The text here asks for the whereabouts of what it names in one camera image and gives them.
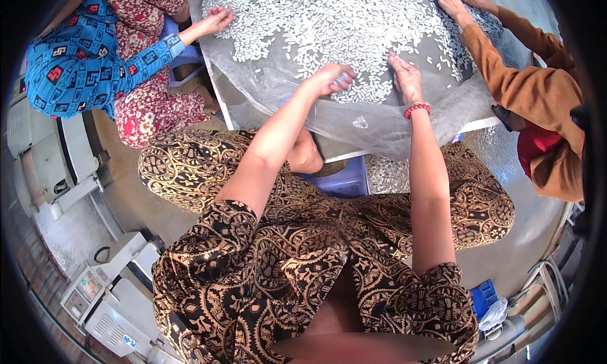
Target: blue plastic stool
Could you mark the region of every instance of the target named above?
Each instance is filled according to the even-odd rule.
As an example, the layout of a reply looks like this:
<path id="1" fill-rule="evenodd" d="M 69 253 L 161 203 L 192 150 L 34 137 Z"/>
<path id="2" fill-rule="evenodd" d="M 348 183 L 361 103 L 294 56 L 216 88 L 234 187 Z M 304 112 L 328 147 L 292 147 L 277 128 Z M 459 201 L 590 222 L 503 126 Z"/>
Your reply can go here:
<path id="1" fill-rule="evenodd" d="M 356 198 L 369 194 L 367 166 L 363 156 L 348 159 L 344 169 L 330 176 L 314 178 L 308 174 L 297 175 L 313 183 L 331 197 Z"/>
<path id="2" fill-rule="evenodd" d="M 491 280 L 487 280 L 470 290 L 470 293 L 472 293 L 472 312 L 476 315 L 476 319 L 481 320 L 487 314 L 489 307 L 497 302 L 493 283 Z"/>
<path id="3" fill-rule="evenodd" d="M 178 34 L 179 33 L 179 25 L 171 19 L 168 15 L 164 16 L 164 27 L 162 29 L 162 33 L 160 33 L 160 38 L 163 39 L 169 34 Z M 173 69 L 178 67 L 179 65 L 184 64 L 202 64 L 198 69 L 190 73 L 189 76 L 184 78 L 183 80 L 176 81 L 175 75 L 173 74 Z M 188 82 L 192 77 L 197 75 L 201 70 L 205 68 L 204 59 L 202 57 L 202 53 L 200 52 L 199 47 L 194 47 L 193 45 L 188 45 L 186 49 L 183 50 L 181 55 L 176 57 L 173 61 L 169 63 L 169 72 L 171 73 L 171 79 L 169 81 L 169 87 L 180 87 L 184 83 Z"/>

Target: woman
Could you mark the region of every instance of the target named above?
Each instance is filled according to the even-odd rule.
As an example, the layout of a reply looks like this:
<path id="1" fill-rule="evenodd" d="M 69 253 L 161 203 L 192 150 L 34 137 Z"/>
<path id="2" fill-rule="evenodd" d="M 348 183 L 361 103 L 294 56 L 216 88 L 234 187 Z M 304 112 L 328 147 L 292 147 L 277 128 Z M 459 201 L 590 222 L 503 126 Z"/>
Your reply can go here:
<path id="1" fill-rule="evenodd" d="M 556 36 L 534 28 L 527 19 L 512 11 L 490 0 L 464 1 L 497 16 L 504 27 L 548 65 L 545 69 L 505 67 L 461 0 L 438 0 L 462 28 L 462 40 L 495 101 L 503 106 L 498 108 L 501 112 L 496 113 L 497 116 L 510 129 L 521 131 L 519 160 L 536 193 L 564 201 L 580 201 L 585 134 L 569 115 L 571 109 L 582 102 L 571 55 Z"/>
<path id="2" fill-rule="evenodd" d="M 26 87 L 33 108 L 52 118 L 102 109 L 122 141 L 143 148 L 149 137 L 209 119 L 209 92 L 168 95 L 167 64 L 186 46 L 223 30 L 223 7 L 177 35 L 160 40 L 164 13 L 189 18 L 185 0 L 68 0 L 27 49 Z"/>
<path id="3" fill-rule="evenodd" d="M 304 81 L 257 133 L 164 133 L 142 151 L 144 184 L 201 214 L 152 269 L 158 326 L 186 362 L 283 363 L 274 343 L 346 331 L 457 347 L 436 363 L 474 353 L 478 323 L 454 248 L 503 237 L 512 201 L 464 146 L 441 153 L 429 112 L 417 108 L 426 107 L 420 72 L 393 53 L 390 62 L 403 101 L 417 105 L 408 109 L 410 195 L 343 200 L 292 174 L 322 165 L 302 127 L 319 96 L 348 86 L 345 65 Z"/>

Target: brown patterned clothing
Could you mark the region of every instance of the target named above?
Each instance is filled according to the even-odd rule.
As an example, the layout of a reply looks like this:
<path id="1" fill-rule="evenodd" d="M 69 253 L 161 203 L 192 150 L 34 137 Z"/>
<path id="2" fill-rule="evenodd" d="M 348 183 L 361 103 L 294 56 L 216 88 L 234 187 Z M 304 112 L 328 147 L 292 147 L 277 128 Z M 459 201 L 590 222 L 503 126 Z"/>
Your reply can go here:
<path id="1" fill-rule="evenodd" d="M 271 346 L 304 332 L 348 263 L 365 331 L 442 338 L 457 350 L 431 362 L 466 362 L 478 322 L 461 270 L 443 263 L 420 277 L 403 262 L 412 247 L 409 194 L 328 197 L 285 165 L 258 223 L 245 204 L 213 201 L 253 137 L 164 133 L 141 153 L 144 184 L 201 213 L 152 269 L 158 326 L 183 359 L 284 363 Z M 514 209 L 502 187 L 462 144 L 443 154 L 457 249 L 505 236 Z"/>

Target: blue patterned shirt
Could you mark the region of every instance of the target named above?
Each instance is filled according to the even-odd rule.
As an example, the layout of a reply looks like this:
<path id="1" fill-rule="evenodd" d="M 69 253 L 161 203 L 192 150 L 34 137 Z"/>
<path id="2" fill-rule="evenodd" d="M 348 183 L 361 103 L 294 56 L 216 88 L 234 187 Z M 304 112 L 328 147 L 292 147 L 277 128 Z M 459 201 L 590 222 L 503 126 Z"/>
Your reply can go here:
<path id="1" fill-rule="evenodd" d="M 185 48 L 170 34 L 122 61 L 106 0 L 84 0 L 57 28 L 27 49 L 26 89 L 32 107 L 71 118 L 91 109 L 114 117 L 113 103 L 169 64 Z"/>

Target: brown sweater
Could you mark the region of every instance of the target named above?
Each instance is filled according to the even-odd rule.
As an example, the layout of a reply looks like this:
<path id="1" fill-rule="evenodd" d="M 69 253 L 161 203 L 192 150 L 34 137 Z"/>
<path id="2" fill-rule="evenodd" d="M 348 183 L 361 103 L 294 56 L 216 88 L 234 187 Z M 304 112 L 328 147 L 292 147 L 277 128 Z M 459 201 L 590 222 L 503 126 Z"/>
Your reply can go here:
<path id="1" fill-rule="evenodd" d="M 581 154 L 585 136 L 569 116 L 571 109 L 582 102 L 580 88 L 568 73 L 575 65 L 553 34 L 531 26 L 527 19 L 503 7 L 499 7 L 498 18 L 549 67 L 505 67 L 491 41 L 476 25 L 464 29 L 462 40 L 499 104 L 565 139 L 557 150 L 532 160 L 535 191 L 564 201 L 579 201 L 583 198 Z"/>

